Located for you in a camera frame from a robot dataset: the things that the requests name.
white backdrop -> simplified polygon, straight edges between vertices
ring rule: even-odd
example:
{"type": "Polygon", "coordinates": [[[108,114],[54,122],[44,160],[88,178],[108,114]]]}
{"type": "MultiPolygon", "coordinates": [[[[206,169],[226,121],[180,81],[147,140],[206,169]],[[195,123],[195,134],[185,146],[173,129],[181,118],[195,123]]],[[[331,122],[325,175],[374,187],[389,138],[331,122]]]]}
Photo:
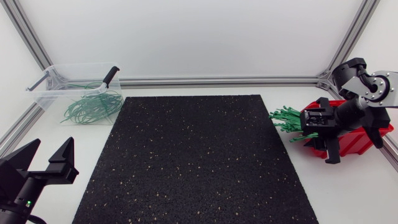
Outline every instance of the white backdrop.
{"type": "Polygon", "coordinates": [[[42,71],[25,46],[4,8],[0,6],[0,137],[33,103],[24,96],[42,71]]]}
{"type": "Polygon", "coordinates": [[[314,76],[362,0],[21,0],[53,63],[121,77],[314,76]]]}

clear plastic bin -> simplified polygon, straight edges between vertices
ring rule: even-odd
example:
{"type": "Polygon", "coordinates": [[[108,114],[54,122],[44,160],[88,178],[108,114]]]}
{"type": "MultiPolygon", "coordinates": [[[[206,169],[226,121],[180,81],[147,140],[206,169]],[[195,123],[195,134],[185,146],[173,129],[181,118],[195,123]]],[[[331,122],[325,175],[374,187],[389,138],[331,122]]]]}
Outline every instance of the clear plastic bin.
{"type": "Polygon", "coordinates": [[[63,125],[114,124],[123,96],[114,63],[52,65],[26,92],[63,125]]]}

red bin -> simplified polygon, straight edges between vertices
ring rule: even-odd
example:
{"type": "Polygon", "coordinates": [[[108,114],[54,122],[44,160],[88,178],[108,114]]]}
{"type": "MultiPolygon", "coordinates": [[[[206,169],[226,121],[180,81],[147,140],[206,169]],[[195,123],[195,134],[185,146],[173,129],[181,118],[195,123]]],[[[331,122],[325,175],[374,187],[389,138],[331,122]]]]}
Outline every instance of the red bin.
{"type": "MultiPolygon", "coordinates": [[[[330,106],[339,106],[344,102],[345,100],[331,100],[330,106]]],[[[319,107],[318,103],[312,102],[305,109],[318,108],[318,107],[319,107]]],[[[379,131],[380,135],[383,137],[387,133],[393,130],[394,128],[390,124],[388,128],[381,128],[379,131]]],[[[373,145],[372,141],[369,139],[368,135],[366,134],[363,128],[355,129],[354,131],[343,135],[338,139],[338,141],[340,143],[340,156],[345,156],[347,154],[353,154],[353,153],[362,155],[366,152],[366,150],[368,150],[373,145]]],[[[316,156],[321,157],[322,159],[328,157],[326,151],[319,151],[314,149],[313,147],[312,151],[316,156]]]]}

speckled black mat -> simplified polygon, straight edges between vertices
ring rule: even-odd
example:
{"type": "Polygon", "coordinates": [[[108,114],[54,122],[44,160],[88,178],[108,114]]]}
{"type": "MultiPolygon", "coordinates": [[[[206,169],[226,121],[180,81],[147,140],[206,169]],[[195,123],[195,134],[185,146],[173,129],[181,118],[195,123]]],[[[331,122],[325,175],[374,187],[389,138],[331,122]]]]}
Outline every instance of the speckled black mat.
{"type": "Polygon", "coordinates": [[[318,223],[259,95],[127,98],[74,223],[318,223]]]}

green zip tie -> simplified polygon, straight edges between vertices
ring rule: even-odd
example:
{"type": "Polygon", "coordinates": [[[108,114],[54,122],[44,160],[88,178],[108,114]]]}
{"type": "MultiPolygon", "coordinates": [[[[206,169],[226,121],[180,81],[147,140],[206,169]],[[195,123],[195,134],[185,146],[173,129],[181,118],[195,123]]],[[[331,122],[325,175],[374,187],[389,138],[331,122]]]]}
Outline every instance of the green zip tie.
{"type": "MultiPolygon", "coordinates": [[[[82,87],[84,89],[93,89],[87,86],[69,84],[70,86],[82,87]]],[[[72,121],[76,124],[90,124],[96,121],[108,118],[110,115],[120,111],[123,105],[123,96],[113,90],[108,90],[99,95],[82,96],[80,100],[72,103],[66,112],[64,112],[64,121],[72,121]]]]}
{"type": "MultiPolygon", "coordinates": [[[[281,131],[285,131],[287,133],[303,132],[301,129],[300,112],[291,107],[284,106],[283,109],[277,109],[275,112],[270,113],[269,118],[283,122],[274,123],[274,126],[279,126],[281,131]]],[[[290,142],[317,137],[318,133],[311,133],[307,136],[300,134],[298,137],[292,138],[290,142]]]]}

